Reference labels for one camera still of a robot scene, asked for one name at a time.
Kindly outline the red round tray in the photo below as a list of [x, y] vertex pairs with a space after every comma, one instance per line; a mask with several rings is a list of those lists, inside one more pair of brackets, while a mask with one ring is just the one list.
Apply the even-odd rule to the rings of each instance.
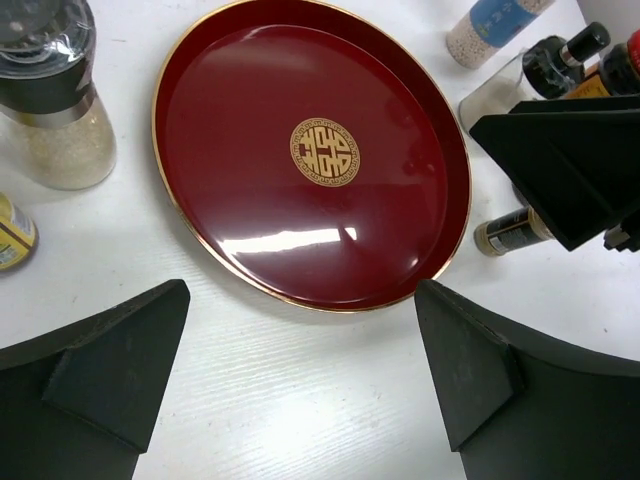
[[158, 171], [198, 242], [273, 297], [371, 311], [438, 277], [464, 236], [455, 115], [394, 38], [319, 1], [237, 1], [192, 24], [152, 103]]

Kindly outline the black cap clear bottle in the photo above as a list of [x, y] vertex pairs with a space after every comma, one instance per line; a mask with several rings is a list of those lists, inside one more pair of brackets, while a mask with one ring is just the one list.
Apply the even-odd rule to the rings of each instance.
[[592, 22], [573, 38], [549, 36], [522, 50], [458, 107], [466, 132], [486, 115], [506, 114], [522, 101], [555, 100], [585, 79], [584, 63], [609, 46], [607, 28]]

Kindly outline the small black label spice bottle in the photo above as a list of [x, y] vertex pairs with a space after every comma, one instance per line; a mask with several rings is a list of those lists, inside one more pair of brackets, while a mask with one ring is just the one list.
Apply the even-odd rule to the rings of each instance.
[[541, 217], [530, 207], [523, 207], [474, 230], [474, 242], [486, 256], [498, 257], [554, 239]]

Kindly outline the red cap sauce jar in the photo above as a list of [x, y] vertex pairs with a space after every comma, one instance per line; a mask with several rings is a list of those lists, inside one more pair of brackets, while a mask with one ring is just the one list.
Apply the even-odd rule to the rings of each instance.
[[636, 30], [625, 43], [616, 44], [599, 63], [591, 66], [584, 81], [566, 99], [638, 95], [639, 35]]

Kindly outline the small yellow label bottle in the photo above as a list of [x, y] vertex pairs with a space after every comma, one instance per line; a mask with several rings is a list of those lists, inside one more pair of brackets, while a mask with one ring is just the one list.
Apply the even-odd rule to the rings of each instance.
[[23, 267], [34, 256], [39, 231], [31, 219], [4, 193], [1, 194], [1, 273]]

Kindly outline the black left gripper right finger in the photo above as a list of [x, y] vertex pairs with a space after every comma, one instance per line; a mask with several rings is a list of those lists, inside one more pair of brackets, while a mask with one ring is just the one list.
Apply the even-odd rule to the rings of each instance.
[[639, 365], [489, 311], [414, 294], [450, 448], [469, 479], [635, 479]]

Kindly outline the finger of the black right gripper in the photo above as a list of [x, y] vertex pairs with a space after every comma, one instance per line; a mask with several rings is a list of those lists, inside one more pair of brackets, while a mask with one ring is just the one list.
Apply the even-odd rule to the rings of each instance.
[[470, 135], [566, 250], [638, 250], [638, 96], [523, 101]]

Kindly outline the blue label granule bottle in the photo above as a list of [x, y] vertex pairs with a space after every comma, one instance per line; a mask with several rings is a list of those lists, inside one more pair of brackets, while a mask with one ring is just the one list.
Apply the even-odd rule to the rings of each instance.
[[447, 33], [452, 58], [478, 69], [536, 20], [553, 0], [481, 0]]

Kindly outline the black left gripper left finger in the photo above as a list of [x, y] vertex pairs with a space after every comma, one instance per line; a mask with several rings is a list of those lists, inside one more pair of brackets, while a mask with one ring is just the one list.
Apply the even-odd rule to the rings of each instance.
[[2, 349], [2, 478], [132, 478], [189, 304], [186, 283], [173, 279]]

